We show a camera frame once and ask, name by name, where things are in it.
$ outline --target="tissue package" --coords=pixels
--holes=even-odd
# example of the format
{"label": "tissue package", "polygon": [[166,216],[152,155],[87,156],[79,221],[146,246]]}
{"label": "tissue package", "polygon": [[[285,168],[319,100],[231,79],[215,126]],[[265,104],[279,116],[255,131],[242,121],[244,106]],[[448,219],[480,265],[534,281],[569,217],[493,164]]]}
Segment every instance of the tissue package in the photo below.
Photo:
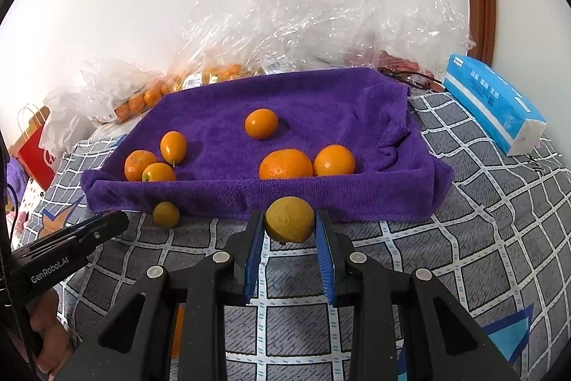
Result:
{"label": "tissue package", "polygon": [[453,54],[444,86],[506,155],[533,150],[546,126],[531,102],[486,64]]}

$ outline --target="plaid fabric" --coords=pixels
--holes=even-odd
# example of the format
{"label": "plaid fabric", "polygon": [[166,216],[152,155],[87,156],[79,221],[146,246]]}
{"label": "plaid fabric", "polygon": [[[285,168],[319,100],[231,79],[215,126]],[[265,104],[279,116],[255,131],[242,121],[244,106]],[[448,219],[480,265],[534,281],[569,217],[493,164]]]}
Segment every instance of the plaid fabric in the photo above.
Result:
{"label": "plaid fabric", "polygon": [[[449,95],[415,96],[410,104],[430,150],[456,171],[443,205],[425,224],[371,221],[335,228],[384,266],[431,269],[482,326],[533,304],[529,344],[515,370],[522,379],[540,379],[571,336],[569,170],[547,137],[534,160],[504,156]],[[25,241],[35,239],[44,208],[56,214],[81,198],[82,171],[100,167],[118,142],[86,141],[64,157]],[[80,200],[70,221],[89,215]],[[59,317],[76,343],[149,266],[192,266],[246,226],[183,217],[164,231],[150,216],[129,215],[129,229],[58,286]],[[348,378],[352,309],[327,305],[313,237],[280,246],[266,236],[255,297],[243,309],[228,307],[225,315],[229,380]],[[395,325],[400,349],[397,314]]]}

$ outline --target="purple object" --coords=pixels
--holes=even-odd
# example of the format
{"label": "purple object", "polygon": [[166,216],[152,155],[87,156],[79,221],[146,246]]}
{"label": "purple object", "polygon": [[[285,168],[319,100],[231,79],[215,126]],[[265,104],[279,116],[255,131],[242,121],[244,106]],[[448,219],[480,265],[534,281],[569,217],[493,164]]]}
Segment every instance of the purple object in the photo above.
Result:
{"label": "purple object", "polygon": [[22,203],[22,199],[24,198],[24,193],[26,192],[26,186],[29,179],[30,177],[26,173],[26,170],[24,170],[24,167],[22,167],[22,164],[19,162],[19,160],[10,157],[10,161],[6,166],[6,182],[14,188],[16,197],[18,197],[17,199],[14,199],[12,191],[7,190],[12,205],[16,205],[15,201],[18,202],[18,205]]}
{"label": "purple object", "polygon": [[[87,170],[82,188],[95,212],[152,212],[170,201],[188,215],[246,219],[279,197],[297,196],[335,220],[427,220],[442,202],[453,170],[431,156],[407,110],[408,87],[367,68],[253,77],[189,89],[163,98],[106,160]],[[256,141],[248,114],[269,108],[276,133]],[[175,182],[128,182],[127,156],[180,131],[187,155]],[[262,159],[296,148],[313,160],[327,145],[348,147],[355,175],[260,180]]]}

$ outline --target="silver screw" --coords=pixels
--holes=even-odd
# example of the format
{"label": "silver screw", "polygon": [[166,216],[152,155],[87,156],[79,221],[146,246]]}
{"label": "silver screw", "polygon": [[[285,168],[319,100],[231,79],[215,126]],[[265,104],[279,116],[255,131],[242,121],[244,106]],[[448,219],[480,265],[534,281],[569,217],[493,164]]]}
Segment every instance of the silver screw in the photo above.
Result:
{"label": "silver screw", "polygon": [[415,274],[422,281],[430,281],[432,279],[432,272],[427,269],[418,269]]}
{"label": "silver screw", "polygon": [[147,270],[147,276],[149,278],[158,278],[159,276],[163,275],[163,267],[159,267],[158,265],[153,265]]}
{"label": "silver screw", "polygon": [[365,263],[367,256],[362,252],[352,252],[351,255],[349,255],[349,260],[353,263]]}
{"label": "silver screw", "polygon": [[225,261],[230,260],[230,254],[225,251],[218,251],[212,256],[212,260],[214,260],[216,263],[224,263]]}

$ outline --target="gray bedsheet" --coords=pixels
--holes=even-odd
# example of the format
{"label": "gray bedsheet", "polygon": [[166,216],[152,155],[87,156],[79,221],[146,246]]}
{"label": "gray bedsheet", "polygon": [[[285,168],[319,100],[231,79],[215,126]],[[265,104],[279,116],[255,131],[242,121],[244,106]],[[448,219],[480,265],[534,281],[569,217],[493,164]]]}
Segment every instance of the gray bedsheet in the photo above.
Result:
{"label": "gray bedsheet", "polygon": [[[426,224],[371,221],[335,227],[387,267],[431,269],[483,327],[527,309],[529,343],[518,351],[514,368],[522,379],[540,379],[571,330],[569,170],[547,137],[532,158],[504,156],[449,95],[416,96],[410,104],[430,150],[456,171],[443,205]],[[69,223],[90,216],[79,187],[81,173],[101,166],[118,142],[84,141],[64,157],[25,242],[41,229],[44,209],[55,215],[76,203]],[[232,220],[184,217],[180,226],[163,231],[153,227],[150,216],[129,215],[128,231],[58,286],[59,317],[74,343],[91,333],[149,266],[192,266],[245,227]],[[266,237],[259,278],[251,306],[226,309],[228,379],[348,379],[352,309],[327,306],[313,238],[280,246]],[[395,320],[400,350],[396,314]]]}

